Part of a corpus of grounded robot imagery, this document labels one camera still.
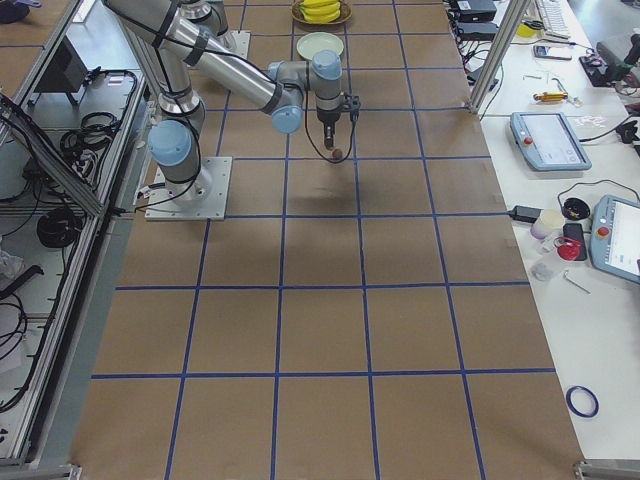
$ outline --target white cup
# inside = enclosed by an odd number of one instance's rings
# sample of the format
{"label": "white cup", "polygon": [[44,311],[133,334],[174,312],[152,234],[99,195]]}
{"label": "white cup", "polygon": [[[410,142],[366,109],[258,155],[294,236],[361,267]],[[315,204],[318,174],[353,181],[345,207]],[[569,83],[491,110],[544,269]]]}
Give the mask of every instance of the white cup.
{"label": "white cup", "polygon": [[557,210],[542,210],[535,223],[531,225],[531,235],[538,240],[544,240],[554,232],[558,232],[564,225],[564,217]]}

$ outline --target smartphone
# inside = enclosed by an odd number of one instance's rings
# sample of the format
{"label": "smartphone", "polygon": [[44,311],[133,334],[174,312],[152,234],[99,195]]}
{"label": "smartphone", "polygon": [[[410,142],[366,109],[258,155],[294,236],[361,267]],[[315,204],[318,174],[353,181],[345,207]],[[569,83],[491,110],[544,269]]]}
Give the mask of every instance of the smartphone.
{"label": "smartphone", "polygon": [[580,242],[580,254],[576,257],[576,260],[586,260],[587,245],[584,241],[584,232],[582,231],[582,225],[579,223],[565,223],[564,227],[562,227],[562,233],[565,237]]}
{"label": "smartphone", "polygon": [[571,49],[568,47],[534,45],[533,55],[538,58],[550,58],[552,60],[571,60]]}

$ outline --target white keyboard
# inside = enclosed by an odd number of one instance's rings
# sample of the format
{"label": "white keyboard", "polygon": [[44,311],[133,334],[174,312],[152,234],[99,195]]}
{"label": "white keyboard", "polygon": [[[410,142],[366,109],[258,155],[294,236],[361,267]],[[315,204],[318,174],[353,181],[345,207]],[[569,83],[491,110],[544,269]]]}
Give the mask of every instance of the white keyboard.
{"label": "white keyboard", "polygon": [[562,6],[557,0],[535,0],[545,36],[567,40],[571,33],[562,18]]}

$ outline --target plate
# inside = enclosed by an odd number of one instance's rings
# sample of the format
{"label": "plate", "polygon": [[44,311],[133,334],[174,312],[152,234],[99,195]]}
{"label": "plate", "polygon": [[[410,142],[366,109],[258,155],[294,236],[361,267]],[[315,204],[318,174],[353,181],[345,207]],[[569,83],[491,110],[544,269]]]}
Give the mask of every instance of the plate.
{"label": "plate", "polygon": [[340,16],[336,18],[333,22],[329,23],[312,23],[307,22],[300,11],[300,5],[302,5],[303,0],[297,0],[293,6],[291,7],[291,16],[293,16],[294,20],[300,23],[304,23],[306,25],[317,25],[317,26],[331,26],[331,25],[340,25],[346,22],[351,18],[351,7],[346,2],[340,2]]}
{"label": "plate", "polygon": [[298,40],[296,49],[302,58],[311,60],[321,50],[331,50],[339,56],[344,50],[344,44],[332,33],[314,32]]}

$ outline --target blue tape ring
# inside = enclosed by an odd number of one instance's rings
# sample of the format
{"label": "blue tape ring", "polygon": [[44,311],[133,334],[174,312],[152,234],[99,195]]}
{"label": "blue tape ring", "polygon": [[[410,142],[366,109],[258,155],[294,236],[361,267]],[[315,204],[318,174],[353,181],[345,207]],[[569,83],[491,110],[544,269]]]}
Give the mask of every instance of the blue tape ring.
{"label": "blue tape ring", "polygon": [[[589,398],[591,398],[591,401],[593,402],[593,409],[590,412],[581,412],[575,407],[575,405],[573,404],[573,400],[571,399],[573,397],[574,392],[584,392],[589,396]],[[567,405],[569,406],[569,410],[571,410],[573,413],[575,413],[579,417],[593,418],[600,411],[600,403],[598,402],[598,397],[596,397],[596,394],[593,393],[591,390],[589,390],[587,387],[583,387],[581,385],[576,385],[575,387],[571,387],[569,390],[567,390],[565,399],[567,400]]]}

